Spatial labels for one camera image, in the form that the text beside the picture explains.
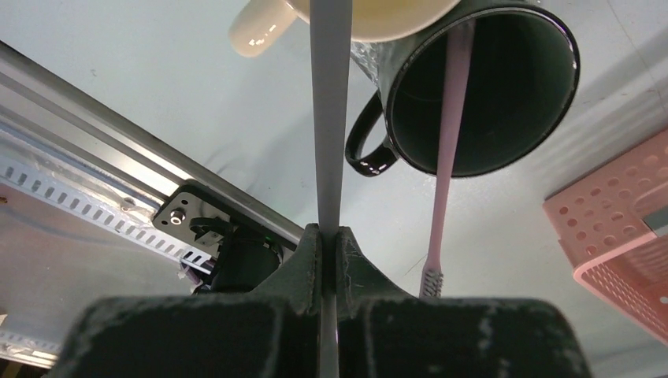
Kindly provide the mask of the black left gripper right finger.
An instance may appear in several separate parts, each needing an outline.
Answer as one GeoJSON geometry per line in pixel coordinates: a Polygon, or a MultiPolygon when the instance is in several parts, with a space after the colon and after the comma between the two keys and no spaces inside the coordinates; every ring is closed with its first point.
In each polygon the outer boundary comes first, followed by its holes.
{"type": "Polygon", "coordinates": [[[342,227],[336,240],[343,377],[589,377],[567,319],[535,298],[417,298],[342,227]]]}

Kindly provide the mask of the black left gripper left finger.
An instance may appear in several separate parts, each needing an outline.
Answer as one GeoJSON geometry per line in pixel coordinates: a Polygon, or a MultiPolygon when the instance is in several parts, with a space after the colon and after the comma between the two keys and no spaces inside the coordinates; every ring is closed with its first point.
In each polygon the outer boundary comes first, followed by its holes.
{"type": "Polygon", "coordinates": [[[321,238],[245,294],[128,296],[90,304],[52,377],[316,377],[321,238]]]}

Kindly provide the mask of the black mug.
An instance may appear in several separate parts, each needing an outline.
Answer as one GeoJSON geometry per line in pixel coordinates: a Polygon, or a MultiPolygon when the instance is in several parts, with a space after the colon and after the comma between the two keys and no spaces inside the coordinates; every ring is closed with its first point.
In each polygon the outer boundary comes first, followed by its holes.
{"type": "Polygon", "coordinates": [[[453,176],[502,169],[559,126],[580,77],[571,30],[527,1],[463,1],[425,30],[385,42],[388,89],[376,87],[345,145],[356,172],[374,177],[404,160],[436,173],[447,33],[468,20],[476,28],[453,176]]]}

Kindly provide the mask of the cream mug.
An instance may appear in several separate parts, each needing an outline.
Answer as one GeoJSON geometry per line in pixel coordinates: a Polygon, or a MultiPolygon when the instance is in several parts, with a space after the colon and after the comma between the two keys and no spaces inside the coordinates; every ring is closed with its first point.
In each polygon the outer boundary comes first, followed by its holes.
{"type": "Polygon", "coordinates": [[[229,42],[243,57],[257,57],[298,19],[332,24],[353,42],[382,43],[413,35],[452,11],[455,0],[249,1],[228,29],[229,42]]]}

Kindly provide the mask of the grey toothbrush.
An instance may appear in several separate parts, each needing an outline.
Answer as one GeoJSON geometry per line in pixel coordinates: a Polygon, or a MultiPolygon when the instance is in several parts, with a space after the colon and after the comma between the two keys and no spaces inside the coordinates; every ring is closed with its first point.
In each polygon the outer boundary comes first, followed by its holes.
{"type": "Polygon", "coordinates": [[[310,24],[318,226],[322,245],[319,375],[338,377],[336,235],[340,226],[350,44],[328,24],[310,24]]]}

